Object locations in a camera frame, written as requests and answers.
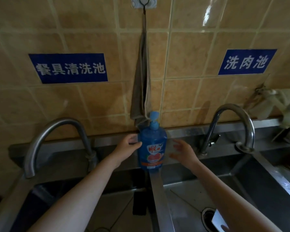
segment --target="curved faucet spout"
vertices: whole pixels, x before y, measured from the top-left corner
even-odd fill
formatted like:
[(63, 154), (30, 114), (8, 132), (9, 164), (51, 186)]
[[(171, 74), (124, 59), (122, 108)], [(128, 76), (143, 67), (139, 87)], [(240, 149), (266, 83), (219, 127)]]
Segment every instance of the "curved faucet spout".
[(232, 104), (232, 103), (226, 103), (224, 105), (221, 105), (215, 112), (215, 115), (213, 117), (213, 120), (209, 126), (208, 133), (206, 135), (206, 139), (204, 140), (201, 148), (200, 153), (206, 154), (206, 148), (208, 147), (208, 144), (211, 140), (214, 128), (219, 120), (219, 117), (221, 113), (223, 113), (225, 110), (232, 110), (234, 111), (241, 119), (241, 121), (244, 124), (245, 127), (245, 143), (242, 145), (237, 145), (237, 147), (243, 151), (243, 152), (252, 152), (254, 150), (254, 144), (255, 144), (255, 128), (252, 124), (251, 118), (245, 112), (244, 109), (242, 109), (240, 106)]
[(79, 133), (79, 136), (82, 139), (82, 142), (84, 144), (84, 147), (87, 151), (87, 158), (89, 161), (92, 161), (93, 159), (97, 159), (96, 154), (93, 153), (90, 145), (90, 141), (86, 135), (85, 129), (83, 125), (76, 119), (72, 119), (69, 117), (66, 118), (59, 118), (56, 119), (49, 124), (47, 124), (42, 132), (40, 132), (30, 143), (30, 146), (28, 148), (25, 161), (24, 161), (24, 171), (25, 171), (25, 177), (31, 178), (35, 176), (35, 160), (38, 155), (39, 149), (41, 147), (41, 144), (45, 140), (45, 138), (52, 132), (55, 128), (70, 124), (73, 125), (77, 132)]

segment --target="brown towel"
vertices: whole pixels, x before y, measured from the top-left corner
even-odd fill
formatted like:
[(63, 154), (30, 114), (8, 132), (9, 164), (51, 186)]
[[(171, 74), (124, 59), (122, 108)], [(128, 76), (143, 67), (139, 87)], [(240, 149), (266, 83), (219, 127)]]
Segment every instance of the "brown towel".
[(147, 48), (146, 14), (143, 13), (143, 29), (136, 64), (130, 118), (138, 129), (149, 125), (151, 109), (150, 70)]

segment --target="blue sign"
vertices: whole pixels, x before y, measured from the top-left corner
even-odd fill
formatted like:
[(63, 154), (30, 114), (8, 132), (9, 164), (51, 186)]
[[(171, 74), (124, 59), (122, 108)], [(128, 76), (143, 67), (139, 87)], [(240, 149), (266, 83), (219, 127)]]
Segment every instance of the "blue sign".
[(218, 75), (264, 73), (277, 49), (229, 49)]
[(43, 84), (108, 81), (104, 54), (29, 54)]

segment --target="forearm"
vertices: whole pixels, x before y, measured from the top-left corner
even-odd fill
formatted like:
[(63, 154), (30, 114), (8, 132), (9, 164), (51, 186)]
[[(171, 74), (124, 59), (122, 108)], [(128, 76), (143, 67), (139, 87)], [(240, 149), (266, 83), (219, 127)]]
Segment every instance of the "forearm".
[(29, 232), (84, 231), (116, 162), (107, 157), (73, 189), (59, 199)]
[(191, 171), (198, 177), (232, 232), (281, 232), (267, 217), (223, 183), (199, 160), (195, 161)]

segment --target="blue plastic bottle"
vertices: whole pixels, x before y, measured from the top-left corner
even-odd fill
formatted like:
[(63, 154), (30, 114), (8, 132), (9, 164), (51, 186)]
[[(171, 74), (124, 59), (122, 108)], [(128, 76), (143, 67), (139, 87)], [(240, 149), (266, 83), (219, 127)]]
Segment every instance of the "blue plastic bottle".
[(158, 118), (158, 112), (151, 112), (149, 127), (141, 130), (139, 134), (139, 141), (143, 144), (138, 149), (138, 157), (139, 165), (143, 170), (155, 171), (162, 167), (168, 137), (166, 131), (159, 127), (159, 123), (156, 121)]

